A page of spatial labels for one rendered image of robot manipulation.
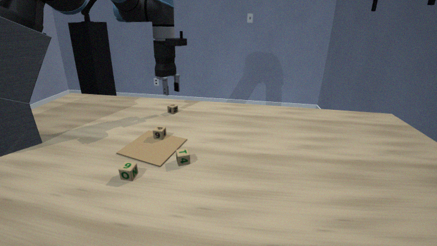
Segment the beige block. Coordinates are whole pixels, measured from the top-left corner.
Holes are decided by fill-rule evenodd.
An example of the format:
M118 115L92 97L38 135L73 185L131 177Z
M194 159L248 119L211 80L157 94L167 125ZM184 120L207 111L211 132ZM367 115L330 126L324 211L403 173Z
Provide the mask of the beige block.
M176 150L176 160L178 166L190 164L190 154L187 148Z
M120 174L120 179L133 181L138 174L137 163L134 162L124 162L123 165L118 169Z
M156 126L153 129L153 137L154 137L154 139L163 140L166 135L167 135L166 127L164 127L164 126Z
M175 114L178 112L178 105L170 104L167 106L168 113Z

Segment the tan flat mat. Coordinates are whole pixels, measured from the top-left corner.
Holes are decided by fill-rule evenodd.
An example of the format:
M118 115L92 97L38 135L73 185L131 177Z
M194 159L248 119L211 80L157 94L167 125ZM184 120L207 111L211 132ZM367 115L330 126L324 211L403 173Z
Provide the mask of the tan flat mat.
M168 134L163 140L154 139L153 132L148 130L117 154L161 167L186 141Z

